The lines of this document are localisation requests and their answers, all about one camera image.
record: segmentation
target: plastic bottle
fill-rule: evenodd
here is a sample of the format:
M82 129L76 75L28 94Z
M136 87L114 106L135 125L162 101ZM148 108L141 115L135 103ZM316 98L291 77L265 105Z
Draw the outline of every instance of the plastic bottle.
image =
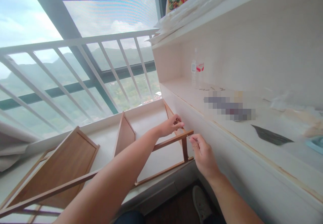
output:
M197 59L198 50L195 48L194 59L192 61L192 87L201 89L203 88L203 71L204 63L198 62Z
M191 67L191 70L192 70L192 77L191 77L191 82L192 82L192 87L193 88L197 88L197 83L196 83L196 80L197 80L197 75L196 75L196 55L197 55L197 48L195 48L195 53L194 53L194 59L192 60L192 67Z

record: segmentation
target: sneaker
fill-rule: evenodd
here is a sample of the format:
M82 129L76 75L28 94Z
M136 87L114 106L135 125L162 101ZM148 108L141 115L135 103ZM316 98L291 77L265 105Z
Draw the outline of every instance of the sneaker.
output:
M212 214L212 211L203 190L197 185L193 187L193 203L202 224Z

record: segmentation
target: hand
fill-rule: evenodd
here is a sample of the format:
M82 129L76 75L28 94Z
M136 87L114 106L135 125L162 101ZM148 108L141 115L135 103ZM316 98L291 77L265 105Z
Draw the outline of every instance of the hand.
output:
M168 136L174 131L183 127L184 123L182 122L181 117L178 114L173 115L170 119L164 121L160 125L156 126L159 137Z
M210 182L221 177L222 173L216 164L212 148L205 142L201 134L191 135L189 141L192 143L195 153L196 165L206 180Z

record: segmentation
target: dark pants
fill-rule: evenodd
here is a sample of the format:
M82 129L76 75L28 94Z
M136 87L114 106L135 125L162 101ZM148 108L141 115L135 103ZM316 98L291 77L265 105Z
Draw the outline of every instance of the dark pants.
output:
M114 224L145 224L144 215L138 211L129 211L123 213ZM204 220L203 224L225 224L222 216L210 215Z

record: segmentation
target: white cabinet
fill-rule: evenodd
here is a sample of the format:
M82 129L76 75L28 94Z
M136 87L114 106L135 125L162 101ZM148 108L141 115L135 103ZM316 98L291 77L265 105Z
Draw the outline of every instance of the white cabinet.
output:
M226 0L153 45L163 98L203 134L222 171L267 222L323 221L323 156L262 100L265 88L293 91L293 103L323 108L322 8L323 0ZM252 96L255 120L234 122L207 109L209 91L190 83L195 48L204 88ZM266 142L251 124L294 142Z

